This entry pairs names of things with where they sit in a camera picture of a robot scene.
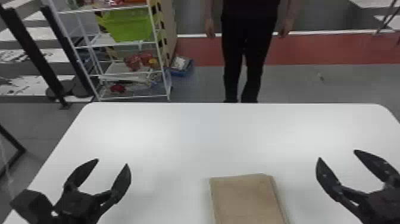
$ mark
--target red item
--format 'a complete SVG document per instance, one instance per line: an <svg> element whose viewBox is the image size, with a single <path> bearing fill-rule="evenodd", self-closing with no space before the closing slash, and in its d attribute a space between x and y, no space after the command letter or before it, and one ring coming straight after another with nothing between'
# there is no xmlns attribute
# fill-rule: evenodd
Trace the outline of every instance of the red item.
<svg viewBox="0 0 400 224"><path fill-rule="evenodd" d="M144 66L149 66L149 60L153 58L153 54L151 52L143 52L140 54L140 59Z"/></svg>
<svg viewBox="0 0 400 224"><path fill-rule="evenodd" d="M138 71L140 69L140 57L137 55L131 55L124 58L126 66L129 67L130 71Z"/></svg>
<svg viewBox="0 0 400 224"><path fill-rule="evenodd" d="M125 86L115 84L114 86L110 87L111 92L119 92L120 94L123 94L125 92Z"/></svg>

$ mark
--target brown cardboard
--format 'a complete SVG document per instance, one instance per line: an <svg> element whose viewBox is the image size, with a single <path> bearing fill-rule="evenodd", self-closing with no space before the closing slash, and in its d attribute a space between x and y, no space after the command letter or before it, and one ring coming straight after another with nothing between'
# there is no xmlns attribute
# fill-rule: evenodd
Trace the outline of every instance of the brown cardboard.
<svg viewBox="0 0 400 224"><path fill-rule="evenodd" d="M271 176L211 178L210 186L216 224L285 224Z"/></svg>

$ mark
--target leg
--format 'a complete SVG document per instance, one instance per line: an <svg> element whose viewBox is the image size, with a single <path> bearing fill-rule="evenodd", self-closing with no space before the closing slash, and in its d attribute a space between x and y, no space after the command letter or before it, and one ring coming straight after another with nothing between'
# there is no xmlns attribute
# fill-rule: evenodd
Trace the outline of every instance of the leg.
<svg viewBox="0 0 400 224"><path fill-rule="evenodd" d="M242 102L257 102L265 58L270 47L276 18L255 20L248 27L246 43L247 83Z"/></svg>
<svg viewBox="0 0 400 224"><path fill-rule="evenodd" d="M244 27L240 20L223 17L222 50L225 60L224 85L225 102L238 101L238 82L242 69L243 47L245 43Z"/></svg>

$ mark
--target tabletop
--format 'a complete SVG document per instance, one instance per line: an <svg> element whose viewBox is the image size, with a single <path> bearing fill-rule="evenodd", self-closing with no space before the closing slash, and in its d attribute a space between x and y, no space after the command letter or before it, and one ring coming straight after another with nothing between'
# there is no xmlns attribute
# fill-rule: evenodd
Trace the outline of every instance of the tabletop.
<svg viewBox="0 0 400 224"><path fill-rule="evenodd" d="M315 178L324 158L346 186L382 187L353 155L362 149L400 169L400 125L373 104L92 103L77 116L29 189L52 203L67 176L99 158L80 190L109 189L125 163L132 184L98 223L212 224L208 180L274 176L289 223L359 223ZM12 211L7 224L24 223Z"/></svg>

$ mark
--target white metal shelf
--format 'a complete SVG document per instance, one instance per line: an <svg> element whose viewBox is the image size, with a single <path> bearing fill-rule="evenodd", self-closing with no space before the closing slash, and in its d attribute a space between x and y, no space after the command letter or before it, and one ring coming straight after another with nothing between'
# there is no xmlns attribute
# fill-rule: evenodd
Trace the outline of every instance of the white metal shelf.
<svg viewBox="0 0 400 224"><path fill-rule="evenodd" d="M89 13L89 12L101 12L101 11L112 11L112 10L131 10L135 8L147 8L147 4L130 4L122 6L112 6L109 4L95 4L95 5L85 5L76 10L71 10L70 8L65 8L58 11L59 14L74 14L74 13Z"/></svg>
<svg viewBox="0 0 400 224"><path fill-rule="evenodd" d="M98 100L152 97L166 97L170 100L171 77L164 70L164 48L159 45L159 41L163 41L163 33L161 32L160 23L162 16L158 13L162 12L157 7L157 12L154 12L155 1L146 0L145 3L113 6L110 5L110 0L95 0L101 1L101 3L97 2L73 9L63 5L62 7L64 8L62 10L55 6L55 1L57 0L49 0L49 4L63 33L68 37L69 43L74 48L74 53L85 75L89 80L91 80L91 77L97 77L99 80L98 86L94 86L91 82L91 87ZM146 16L149 17L151 22L152 32L146 39L116 42L112 34L102 32L101 28L92 22L97 20L94 12L140 8L146 8ZM68 32L61 20L62 14L74 15L77 20L78 26L76 28L72 27L71 32ZM123 59L132 54L140 54L145 51L152 52L153 57L158 61L157 67L151 69L142 65L138 71L131 71ZM89 58L84 58L85 60L82 61L81 54L84 54L85 58ZM116 83L124 85L126 92L112 92L111 87Z"/></svg>
<svg viewBox="0 0 400 224"><path fill-rule="evenodd" d="M106 47L106 46L140 46L145 44L157 44L156 41L152 38L153 34L149 37L149 40L141 40L141 41L125 41L125 42L116 42L114 38L109 33L98 33L91 41L90 46L76 46L76 49L84 49L84 48L98 48L98 47Z"/></svg>

